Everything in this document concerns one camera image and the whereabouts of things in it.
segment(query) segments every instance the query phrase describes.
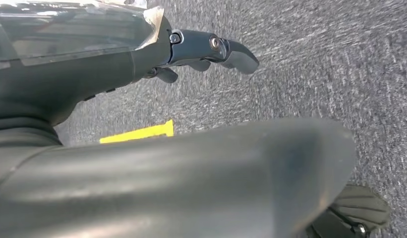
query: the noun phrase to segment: bolt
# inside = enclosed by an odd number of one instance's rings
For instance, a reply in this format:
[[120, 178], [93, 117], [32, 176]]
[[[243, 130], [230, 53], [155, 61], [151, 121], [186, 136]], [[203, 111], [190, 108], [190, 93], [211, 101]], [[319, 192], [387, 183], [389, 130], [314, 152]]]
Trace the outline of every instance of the bolt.
[[217, 36], [212, 36], [211, 39], [209, 39], [209, 43], [211, 45], [211, 48], [215, 51], [219, 50], [220, 47], [220, 40]]
[[180, 41], [181, 41], [181, 38], [177, 33], [173, 33], [170, 35], [171, 44], [176, 44], [176, 43], [179, 43]]

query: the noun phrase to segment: plastic wrap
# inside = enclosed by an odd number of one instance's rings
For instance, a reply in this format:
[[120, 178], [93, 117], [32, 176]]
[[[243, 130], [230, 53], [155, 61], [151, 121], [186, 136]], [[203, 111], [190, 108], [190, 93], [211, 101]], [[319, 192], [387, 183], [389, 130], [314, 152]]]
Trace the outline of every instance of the plastic wrap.
[[163, 15], [160, 7], [117, 0], [0, 0], [0, 62], [35, 65], [141, 49], [156, 42]]

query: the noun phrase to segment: black plastic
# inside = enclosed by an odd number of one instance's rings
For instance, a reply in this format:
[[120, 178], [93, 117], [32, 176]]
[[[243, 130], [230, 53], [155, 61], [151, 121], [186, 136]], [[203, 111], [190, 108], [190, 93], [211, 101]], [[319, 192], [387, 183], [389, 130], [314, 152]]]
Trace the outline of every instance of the black plastic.
[[333, 202], [356, 160], [351, 133], [325, 119], [56, 145], [0, 150], [1, 161], [27, 156], [0, 168], [0, 238], [288, 238]]
[[389, 219], [390, 206], [384, 199], [367, 187], [347, 185], [307, 233], [309, 238], [367, 238]]

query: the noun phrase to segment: yellow road marking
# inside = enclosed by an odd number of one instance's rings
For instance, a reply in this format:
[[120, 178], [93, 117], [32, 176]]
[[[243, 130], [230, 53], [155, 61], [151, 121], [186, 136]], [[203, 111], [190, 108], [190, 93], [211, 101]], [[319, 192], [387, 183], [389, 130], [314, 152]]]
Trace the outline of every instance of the yellow road marking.
[[161, 125], [149, 126], [149, 127], [145, 127], [145, 128], [139, 129], [139, 130], [126, 132], [123, 134], [104, 137], [104, 138], [100, 139], [100, 143], [105, 144], [105, 143], [122, 142], [122, 141], [128, 141], [128, 140], [137, 140], [137, 139], [143, 139], [143, 138], [159, 136], [159, 135], [174, 136], [173, 120], [169, 120], [168, 122], [161, 124]]

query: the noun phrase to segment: screw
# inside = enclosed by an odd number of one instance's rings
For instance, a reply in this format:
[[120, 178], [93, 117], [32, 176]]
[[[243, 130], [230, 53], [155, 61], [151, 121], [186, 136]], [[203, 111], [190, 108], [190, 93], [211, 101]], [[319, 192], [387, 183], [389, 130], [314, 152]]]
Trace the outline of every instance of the screw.
[[209, 43], [211, 45], [211, 48], [215, 51], [219, 50], [220, 47], [220, 40], [217, 36], [212, 36], [211, 39], [209, 39]]
[[171, 44], [176, 44], [176, 43], [179, 43], [180, 41], [181, 41], [181, 38], [177, 33], [173, 33], [170, 35]]

